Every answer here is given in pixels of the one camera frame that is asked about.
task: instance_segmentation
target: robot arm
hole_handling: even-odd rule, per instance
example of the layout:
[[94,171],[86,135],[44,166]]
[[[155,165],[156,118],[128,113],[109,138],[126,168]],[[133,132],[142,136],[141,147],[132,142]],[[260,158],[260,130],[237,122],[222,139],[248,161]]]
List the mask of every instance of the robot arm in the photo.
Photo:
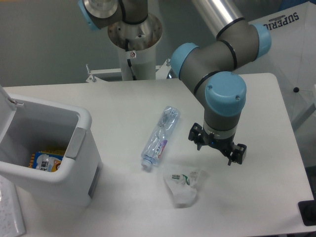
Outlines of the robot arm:
[[246,101],[246,84],[231,73],[267,53],[269,31],[249,25],[231,0],[193,0],[217,41],[203,49],[186,43],[171,57],[171,67],[204,107],[203,127],[195,123],[189,140],[218,149],[231,162],[242,164],[246,146],[234,135]]
[[[79,0],[79,5],[87,22],[93,23],[98,29],[117,21],[121,21],[123,25],[127,24],[127,30],[124,31],[126,34],[120,37],[123,42],[121,45],[116,44],[120,48],[124,48],[126,43],[125,50],[129,51],[129,45],[133,42],[136,50],[146,49],[141,44],[138,49],[135,39],[138,38],[139,30],[144,32],[145,28],[148,29],[144,27],[149,19],[147,0],[119,0],[118,4],[116,2]],[[198,150],[205,145],[218,149],[229,159],[228,165],[231,162],[242,164],[246,146],[235,145],[234,136],[246,101],[246,84],[240,76],[232,74],[231,71],[267,53],[271,47],[271,36],[263,25],[249,25],[232,0],[192,2],[217,41],[203,49],[193,43],[183,44],[171,57],[171,67],[175,74],[204,107],[203,126],[195,123],[190,130],[189,140],[197,144]],[[120,41],[110,33],[109,36],[112,42]],[[161,34],[155,36],[149,31],[141,36],[150,36],[156,43]]]

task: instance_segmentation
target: metal bracket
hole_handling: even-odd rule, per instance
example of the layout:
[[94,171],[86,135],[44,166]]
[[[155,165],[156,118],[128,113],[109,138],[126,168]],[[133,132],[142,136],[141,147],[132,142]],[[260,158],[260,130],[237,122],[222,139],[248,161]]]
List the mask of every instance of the metal bracket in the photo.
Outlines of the metal bracket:
[[93,82],[96,82],[97,80],[96,80],[96,78],[94,77],[94,74],[90,71],[89,65],[86,64],[85,67],[87,68],[88,77],[91,77],[91,78],[92,78],[92,81],[93,81]]

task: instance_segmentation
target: black object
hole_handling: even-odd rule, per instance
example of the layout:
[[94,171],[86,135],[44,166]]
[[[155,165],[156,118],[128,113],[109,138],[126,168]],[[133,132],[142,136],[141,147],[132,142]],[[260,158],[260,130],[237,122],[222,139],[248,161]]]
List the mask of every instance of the black object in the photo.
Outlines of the black object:
[[207,134],[198,123],[193,124],[189,133],[189,140],[197,145],[198,151],[202,146],[210,146],[211,148],[219,150],[228,158],[228,165],[231,165],[232,162],[242,164],[246,156],[247,146],[244,144],[235,145],[233,139],[234,135],[227,139],[215,139],[214,134]]
[[316,201],[300,201],[298,207],[301,212],[303,223],[306,226],[316,225]]

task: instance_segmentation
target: metal cylinder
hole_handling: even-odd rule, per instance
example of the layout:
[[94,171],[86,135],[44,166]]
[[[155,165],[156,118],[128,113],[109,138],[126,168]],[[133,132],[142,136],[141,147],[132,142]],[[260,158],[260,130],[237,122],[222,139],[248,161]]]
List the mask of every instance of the metal cylinder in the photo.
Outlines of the metal cylinder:
[[84,7],[97,18],[108,18],[118,8],[118,0],[84,0]]
[[232,0],[192,0],[192,3],[215,37],[227,25],[242,18]]

